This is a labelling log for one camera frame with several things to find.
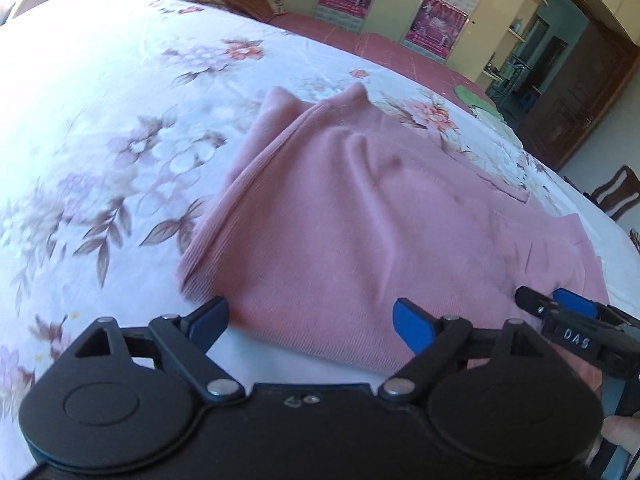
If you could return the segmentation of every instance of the doorway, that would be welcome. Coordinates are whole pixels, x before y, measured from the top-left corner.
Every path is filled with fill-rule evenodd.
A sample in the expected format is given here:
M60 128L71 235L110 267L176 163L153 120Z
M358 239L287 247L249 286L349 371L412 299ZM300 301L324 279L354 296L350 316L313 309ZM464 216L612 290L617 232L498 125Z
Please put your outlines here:
M498 95L498 110L524 148L559 170L626 83L640 48L579 0L547 1L508 62L518 68L517 79L488 95Z

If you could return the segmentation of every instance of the screw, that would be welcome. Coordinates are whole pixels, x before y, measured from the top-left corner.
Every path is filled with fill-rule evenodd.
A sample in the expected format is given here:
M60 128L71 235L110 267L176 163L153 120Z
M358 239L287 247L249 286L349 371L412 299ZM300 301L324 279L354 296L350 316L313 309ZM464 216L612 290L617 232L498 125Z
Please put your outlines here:
M389 379L382 387L386 393L394 397L408 395L415 390L414 382L409 379L403 379L402 377Z
M302 406L302 400L296 396L290 396L284 399L284 405L290 408L299 408Z
M240 384L231 379L216 379L207 384L207 391L216 397L228 397L240 389Z
M317 395L306 395L302 397L302 400L307 404L317 404L318 402L320 402L320 397L318 397Z

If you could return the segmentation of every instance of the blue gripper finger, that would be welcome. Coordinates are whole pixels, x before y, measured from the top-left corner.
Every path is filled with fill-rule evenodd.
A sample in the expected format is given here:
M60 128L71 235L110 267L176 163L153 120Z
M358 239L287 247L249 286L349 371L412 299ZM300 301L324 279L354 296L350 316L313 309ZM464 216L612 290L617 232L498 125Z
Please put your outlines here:
M438 319L407 298L399 298L394 303L393 324L396 333L416 355L438 335Z

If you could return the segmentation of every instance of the green cloth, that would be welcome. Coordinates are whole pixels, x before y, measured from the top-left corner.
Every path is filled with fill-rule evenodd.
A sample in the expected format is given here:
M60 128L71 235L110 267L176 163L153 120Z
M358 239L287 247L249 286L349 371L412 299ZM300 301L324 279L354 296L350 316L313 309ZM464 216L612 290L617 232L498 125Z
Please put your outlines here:
M493 106L492 104L489 104L484 99L479 98L471 90L468 90L462 85L458 85L455 87L454 91L456 92L456 95L460 98L460 100L469 108L473 108L473 107L482 108L482 110L485 110L489 112L492 116L495 116L498 119L502 120L502 115L498 110L495 109L495 106Z

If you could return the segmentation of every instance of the pink sweater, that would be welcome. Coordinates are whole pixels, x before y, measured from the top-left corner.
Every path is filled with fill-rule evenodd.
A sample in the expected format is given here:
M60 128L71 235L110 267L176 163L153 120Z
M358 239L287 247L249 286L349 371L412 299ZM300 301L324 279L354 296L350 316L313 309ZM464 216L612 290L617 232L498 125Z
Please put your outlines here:
M360 84L313 106L271 90L178 276L191 300L226 296L260 338L385 372L412 357L392 327L401 296L480 328L540 326L514 304L521 285L607 303L577 215L547 215Z

